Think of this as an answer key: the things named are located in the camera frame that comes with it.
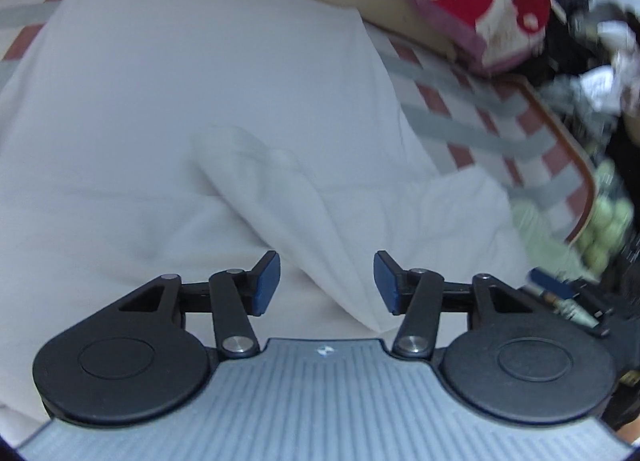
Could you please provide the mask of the white garment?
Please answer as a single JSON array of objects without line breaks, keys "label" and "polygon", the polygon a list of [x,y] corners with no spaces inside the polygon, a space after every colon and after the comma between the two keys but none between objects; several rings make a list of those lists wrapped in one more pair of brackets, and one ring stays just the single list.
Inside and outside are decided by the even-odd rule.
[{"label": "white garment", "polygon": [[261,340],[389,337],[375,252],[525,277],[506,192],[442,175],[360,15],[312,0],[62,0],[1,65],[1,408],[38,349],[163,273],[283,261]]}]

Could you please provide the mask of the light green bedsheet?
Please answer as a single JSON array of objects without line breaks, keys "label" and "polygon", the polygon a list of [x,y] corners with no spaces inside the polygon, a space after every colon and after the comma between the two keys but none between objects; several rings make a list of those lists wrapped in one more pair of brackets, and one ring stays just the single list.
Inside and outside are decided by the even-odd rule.
[{"label": "light green bedsheet", "polygon": [[547,210],[524,199],[511,203],[530,267],[563,280],[597,280],[630,241],[636,209],[614,162],[598,164],[593,179],[593,190],[580,187]]}]

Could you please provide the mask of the checkered pink grey blanket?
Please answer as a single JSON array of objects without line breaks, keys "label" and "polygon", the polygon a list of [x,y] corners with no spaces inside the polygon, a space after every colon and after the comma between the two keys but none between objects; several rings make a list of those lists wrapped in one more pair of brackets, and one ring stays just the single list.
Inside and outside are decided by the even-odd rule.
[{"label": "checkered pink grey blanket", "polygon": [[1,169],[40,188],[212,195],[193,143],[236,125],[314,179],[478,166],[541,210],[594,189],[525,85],[472,77],[316,0],[1,0]]}]

